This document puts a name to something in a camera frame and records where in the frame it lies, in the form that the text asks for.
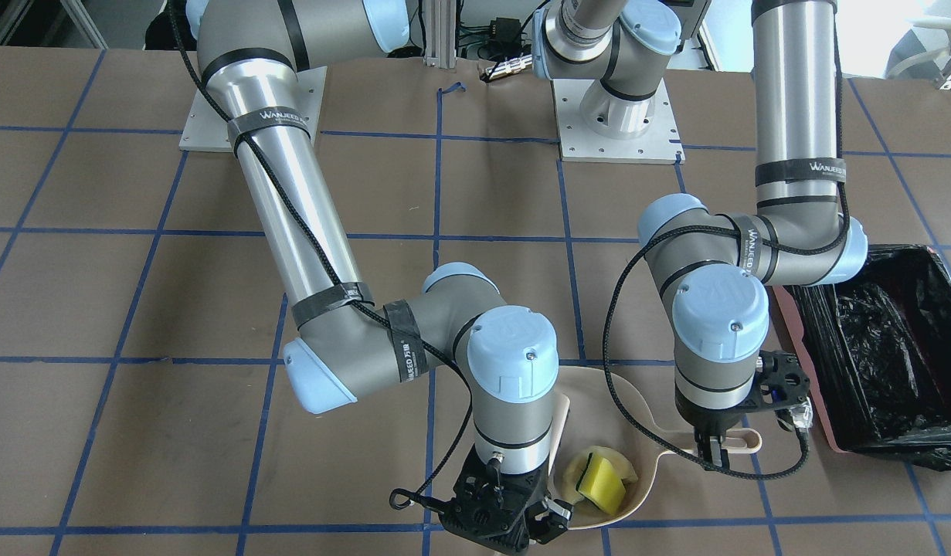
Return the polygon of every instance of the aluminum tube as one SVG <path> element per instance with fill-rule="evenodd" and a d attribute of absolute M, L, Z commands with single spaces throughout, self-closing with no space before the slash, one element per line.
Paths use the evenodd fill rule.
<path fill-rule="evenodd" d="M 814 0 L 783 4 L 754 22 L 758 163 L 835 158 L 833 17 L 831 3 Z M 836 194 L 828 180 L 799 182 L 797 188 L 808 195 Z M 758 189 L 761 201 L 778 195 L 773 187 Z M 760 214 L 767 212 L 761 208 Z"/>
<path fill-rule="evenodd" d="M 252 59 L 226 66 L 211 78 L 208 90 L 232 116 L 271 106 L 296 106 L 296 75 L 273 60 Z M 276 126 L 254 131 L 253 138 L 293 207 L 317 237 L 338 278 L 342 282 L 362 281 L 307 134 L 297 127 Z M 248 145 L 239 146 L 238 158 L 290 302 L 331 287 L 316 251 L 290 217 Z"/>

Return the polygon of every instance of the metal mounting plate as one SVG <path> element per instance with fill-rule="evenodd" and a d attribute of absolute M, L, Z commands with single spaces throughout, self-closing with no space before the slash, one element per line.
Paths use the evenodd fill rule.
<path fill-rule="evenodd" d="M 296 81 L 303 94 L 297 98 L 297 109 L 303 114 L 307 121 L 307 129 L 310 131 L 311 140 L 317 137 L 317 122 L 321 116 L 321 101 L 324 99 L 324 78 L 327 76 L 328 68 L 315 67 L 307 71 L 301 71 L 296 76 Z M 179 137 L 179 148 L 181 151 L 203 151 L 203 152 L 231 152 L 231 144 L 228 142 L 228 126 L 218 117 L 200 96 L 200 92 L 193 95 L 193 105 L 190 106 L 190 113 L 186 117 L 186 124 L 183 124 L 183 134 Z"/>
<path fill-rule="evenodd" d="M 634 140 L 614 140 L 585 125 L 579 106 L 591 85 L 588 79 L 553 80 L 557 131 L 564 161 L 674 164 L 681 156 L 684 162 L 681 136 L 663 81 L 651 99 L 650 124 L 644 134 Z"/>

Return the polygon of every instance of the light blue joint cap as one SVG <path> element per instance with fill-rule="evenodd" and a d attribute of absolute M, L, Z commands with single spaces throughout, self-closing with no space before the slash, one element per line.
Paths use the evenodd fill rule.
<path fill-rule="evenodd" d="M 384 53 L 410 41 L 410 15 L 403 0 L 362 0 L 375 41 Z"/>
<path fill-rule="evenodd" d="M 672 316 L 678 337 L 697 356 L 733 363 L 760 351 L 769 328 L 767 291 L 732 264 L 709 264 L 684 276 Z"/>
<path fill-rule="evenodd" d="M 486 310 L 472 325 L 468 366 L 489 394 L 511 404 L 528 404 L 557 381 L 557 333 L 550 320 L 527 307 Z"/>
<path fill-rule="evenodd" d="M 190 24 L 190 35 L 194 39 L 200 37 L 200 20 L 207 9 L 207 0 L 186 0 L 186 21 Z"/>
<path fill-rule="evenodd" d="M 811 286 L 838 284 L 856 276 L 860 268 L 867 263 L 867 233 L 856 218 L 849 218 L 849 232 L 846 233 L 846 246 L 829 273 Z"/>
<path fill-rule="evenodd" d="M 297 400 L 312 414 L 320 415 L 358 401 L 303 338 L 284 345 L 284 361 Z"/>
<path fill-rule="evenodd" d="M 681 21 L 658 0 L 630 0 L 620 14 L 623 27 L 637 41 L 663 56 L 676 53 L 681 43 Z"/>
<path fill-rule="evenodd" d="M 691 209 L 708 211 L 708 208 L 705 208 L 698 197 L 687 193 L 672 193 L 651 203 L 647 210 L 640 215 L 640 222 L 637 224 L 640 246 L 645 246 L 650 242 L 658 229 L 661 229 L 676 215 L 691 211 Z"/>
<path fill-rule="evenodd" d="M 423 292 L 426 294 L 433 285 L 450 276 L 475 276 L 481 278 L 492 284 L 492 287 L 496 288 L 497 294 L 500 293 L 499 287 L 496 286 L 492 280 L 487 278 L 485 274 L 482 274 L 481 270 L 468 263 L 448 263 L 440 265 L 423 281 Z"/>
<path fill-rule="evenodd" d="M 554 6 L 558 6 L 560 9 L 560 4 L 554 2 Z M 547 56 L 545 54 L 545 41 L 547 41 L 546 36 L 543 35 L 543 15 L 545 15 L 545 8 L 540 8 L 538 11 L 534 12 L 534 42 L 531 42 L 531 56 L 534 56 L 534 75 L 540 79 L 550 79 L 550 73 L 547 71 Z"/>

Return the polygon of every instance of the silver connector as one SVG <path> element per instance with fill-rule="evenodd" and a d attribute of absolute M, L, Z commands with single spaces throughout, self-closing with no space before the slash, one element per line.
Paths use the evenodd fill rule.
<path fill-rule="evenodd" d="M 527 54 L 527 56 L 520 56 L 517 59 L 508 59 L 503 63 L 494 63 L 492 66 L 485 68 L 485 71 L 482 73 L 482 80 L 495 81 L 496 79 L 509 77 L 521 71 L 529 70 L 529 68 L 532 67 L 534 67 L 534 56 Z"/>
<path fill-rule="evenodd" d="M 811 429 L 814 420 L 815 411 L 811 407 L 811 398 L 805 398 L 799 405 L 778 412 L 778 423 L 786 430 Z"/>

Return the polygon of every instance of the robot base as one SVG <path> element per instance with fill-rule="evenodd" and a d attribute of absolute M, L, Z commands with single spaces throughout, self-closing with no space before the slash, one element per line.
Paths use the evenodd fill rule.
<path fill-rule="evenodd" d="M 684 162 L 681 136 L 663 82 L 651 98 L 653 116 L 647 129 L 631 140 L 601 136 L 585 124 L 580 107 L 585 92 L 592 85 L 591 80 L 554 79 L 553 84 L 564 161 L 674 164 L 680 156 Z"/>

